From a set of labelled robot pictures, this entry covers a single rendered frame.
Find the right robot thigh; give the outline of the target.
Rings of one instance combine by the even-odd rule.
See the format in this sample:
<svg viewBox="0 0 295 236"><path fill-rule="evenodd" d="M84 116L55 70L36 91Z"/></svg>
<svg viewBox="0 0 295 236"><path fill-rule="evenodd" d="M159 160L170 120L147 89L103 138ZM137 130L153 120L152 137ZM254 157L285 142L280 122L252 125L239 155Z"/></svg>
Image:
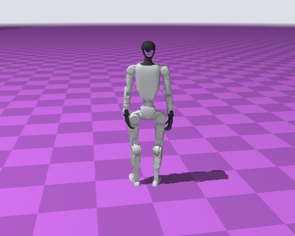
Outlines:
<svg viewBox="0 0 295 236"><path fill-rule="evenodd" d="M153 145L153 154L159 155L159 148L163 146L165 132L166 115L163 111L155 111L155 144Z"/></svg>

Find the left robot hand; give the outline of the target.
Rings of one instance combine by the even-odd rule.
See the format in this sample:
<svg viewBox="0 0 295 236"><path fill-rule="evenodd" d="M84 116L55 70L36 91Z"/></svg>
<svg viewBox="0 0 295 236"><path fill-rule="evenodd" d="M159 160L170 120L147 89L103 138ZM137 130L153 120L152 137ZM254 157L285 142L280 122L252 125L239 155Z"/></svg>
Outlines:
<svg viewBox="0 0 295 236"><path fill-rule="evenodd" d="M131 129L134 129L134 127L132 127L131 125L130 125L130 121L129 121L129 111L127 110L127 109L125 109L124 110L124 113L125 114L123 114L124 116L125 116L125 121L126 121L126 123L128 124L128 127L130 127Z"/></svg>

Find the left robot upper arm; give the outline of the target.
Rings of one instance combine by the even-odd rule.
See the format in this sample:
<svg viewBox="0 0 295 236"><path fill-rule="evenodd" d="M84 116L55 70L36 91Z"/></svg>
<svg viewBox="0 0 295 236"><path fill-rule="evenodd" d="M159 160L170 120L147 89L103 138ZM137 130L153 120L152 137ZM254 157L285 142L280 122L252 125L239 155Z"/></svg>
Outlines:
<svg viewBox="0 0 295 236"><path fill-rule="evenodd" d="M126 70L126 94L133 93L133 80L134 80L134 73L135 73L136 65L128 66Z"/></svg>

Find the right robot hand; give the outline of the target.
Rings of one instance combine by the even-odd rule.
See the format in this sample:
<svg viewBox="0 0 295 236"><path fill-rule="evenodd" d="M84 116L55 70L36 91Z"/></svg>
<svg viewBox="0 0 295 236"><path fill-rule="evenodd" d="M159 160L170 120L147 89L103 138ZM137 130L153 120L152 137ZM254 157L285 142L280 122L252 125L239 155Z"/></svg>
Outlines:
<svg viewBox="0 0 295 236"><path fill-rule="evenodd" d="M169 116L168 121L165 123L165 124L168 123L168 126L166 128L164 128L166 131L168 131L172 128L174 111L170 110L170 113L168 114L168 116Z"/></svg>

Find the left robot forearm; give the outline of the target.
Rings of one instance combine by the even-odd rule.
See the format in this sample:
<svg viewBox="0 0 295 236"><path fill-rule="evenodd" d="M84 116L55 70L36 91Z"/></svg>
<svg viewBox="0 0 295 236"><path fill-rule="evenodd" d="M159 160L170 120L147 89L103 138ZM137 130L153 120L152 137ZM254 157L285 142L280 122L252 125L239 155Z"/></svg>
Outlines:
<svg viewBox="0 0 295 236"><path fill-rule="evenodd" d="M129 111L130 99L131 99L131 95L126 94L126 87L124 88L124 96L123 96L123 98L124 98L124 100L123 100L123 109L122 109L122 112L124 113L124 110L125 109L127 109Z"/></svg>

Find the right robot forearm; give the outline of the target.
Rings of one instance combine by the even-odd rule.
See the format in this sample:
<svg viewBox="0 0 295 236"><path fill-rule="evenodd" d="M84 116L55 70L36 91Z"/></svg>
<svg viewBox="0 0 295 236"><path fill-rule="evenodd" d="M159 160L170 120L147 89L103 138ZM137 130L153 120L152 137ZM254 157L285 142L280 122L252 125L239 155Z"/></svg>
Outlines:
<svg viewBox="0 0 295 236"><path fill-rule="evenodd" d="M170 88L171 89L171 88ZM173 110L173 94L172 94L172 89L171 89L171 95L167 95L165 97L166 100L166 106L167 106L167 113L170 113L170 110ZM173 110L174 111L174 110ZM174 111L175 112L175 111Z"/></svg>

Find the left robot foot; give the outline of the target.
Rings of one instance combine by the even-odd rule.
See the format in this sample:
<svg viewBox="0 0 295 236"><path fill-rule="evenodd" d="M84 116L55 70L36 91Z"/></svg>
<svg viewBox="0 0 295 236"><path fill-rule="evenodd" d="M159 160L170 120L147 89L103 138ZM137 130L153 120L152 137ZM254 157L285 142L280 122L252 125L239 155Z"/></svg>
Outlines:
<svg viewBox="0 0 295 236"><path fill-rule="evenodd" d="M129 179L134 184L134 186L136 187L141 186L140 181L138 181L137 179L136 179L136 182L134 181L133 173L129 174Z"/></svg>

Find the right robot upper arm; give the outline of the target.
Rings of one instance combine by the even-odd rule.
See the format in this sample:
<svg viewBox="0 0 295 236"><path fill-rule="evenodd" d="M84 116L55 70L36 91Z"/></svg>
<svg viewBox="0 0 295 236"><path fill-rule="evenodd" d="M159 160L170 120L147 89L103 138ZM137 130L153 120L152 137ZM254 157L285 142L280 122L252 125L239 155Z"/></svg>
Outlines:
<svg viewBox="0 0 295 236"><path fill-rule="evenodd" d="M163 94L164 95L171 95L170 70L169 70L169 68L167 66L164 66L164 65L160 65L159 68L160 68L160 73L163 75L163 77L162 77L163 84L164 84Z"/></svg>

